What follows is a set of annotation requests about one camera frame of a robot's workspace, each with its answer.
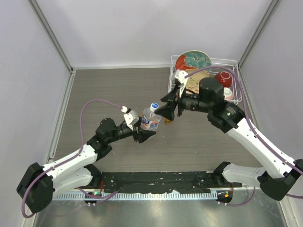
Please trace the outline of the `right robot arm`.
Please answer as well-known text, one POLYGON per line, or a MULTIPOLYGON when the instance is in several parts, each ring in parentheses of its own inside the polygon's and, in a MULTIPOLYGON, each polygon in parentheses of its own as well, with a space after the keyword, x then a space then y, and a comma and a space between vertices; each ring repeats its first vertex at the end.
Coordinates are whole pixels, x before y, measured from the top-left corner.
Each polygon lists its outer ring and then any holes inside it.
POLYGON ((161 101, 165 105, 156 110, 156 114, 170 121, 184 110, 207 114, 208 121, 223 133, 237 140, 260 163, 260 168, 237 166, 222 162, 214 170, 214 182, 220 187, 228 183, 242 183, 260 188, 268 197, 280 201, 294 186, 303 171, 303 161, 294 160, 275 148, 253 124, 246 118, 242 109, 226 101, 223 86, 215 78, 204 78, 199 82, 199 93, 188 94, 181 91, 181 83, 176 80, 174 89, 161 101))

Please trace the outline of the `orange bottle cap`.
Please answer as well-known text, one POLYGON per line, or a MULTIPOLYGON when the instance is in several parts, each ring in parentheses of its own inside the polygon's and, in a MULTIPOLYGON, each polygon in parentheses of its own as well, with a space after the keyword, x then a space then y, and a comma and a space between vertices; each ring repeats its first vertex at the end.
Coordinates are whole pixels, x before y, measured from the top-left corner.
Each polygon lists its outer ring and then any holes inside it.
POLYGON ((170 121, 169 119, 165 119, 164 122, 165 122, 166 124, 171 124, 171 121, 170 121))

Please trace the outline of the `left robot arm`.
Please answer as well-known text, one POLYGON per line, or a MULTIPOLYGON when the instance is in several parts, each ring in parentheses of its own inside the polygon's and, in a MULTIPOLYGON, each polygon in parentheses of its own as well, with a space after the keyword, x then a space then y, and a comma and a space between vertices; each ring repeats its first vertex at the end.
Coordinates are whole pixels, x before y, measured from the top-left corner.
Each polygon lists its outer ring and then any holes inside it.
POLYGON ((111 150, 111 143, 132 137, 143 143, 156 134, 144 130, 138 120, 132 128, 126 122, 116 125, 113 119, 103 119, 95 135, 80 149, 49 164, 31 164, 24 173, 17 193, 22 198, 22 214, 26 218, 45 209, 56 196, 72 189, 100 185, 101 173, 94 163, 104 158, 111 150))

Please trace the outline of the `clear plastic water bottle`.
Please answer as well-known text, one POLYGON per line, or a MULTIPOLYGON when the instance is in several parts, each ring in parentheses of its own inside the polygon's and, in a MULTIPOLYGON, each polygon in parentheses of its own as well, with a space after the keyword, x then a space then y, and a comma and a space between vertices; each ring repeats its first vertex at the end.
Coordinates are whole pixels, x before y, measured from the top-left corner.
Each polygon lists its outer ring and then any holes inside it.
POLYGON ((145 108, 141 118, 141 128, 143 130, 156 131, 161 121, 161 116, 150 110, 150 106, 145 108))

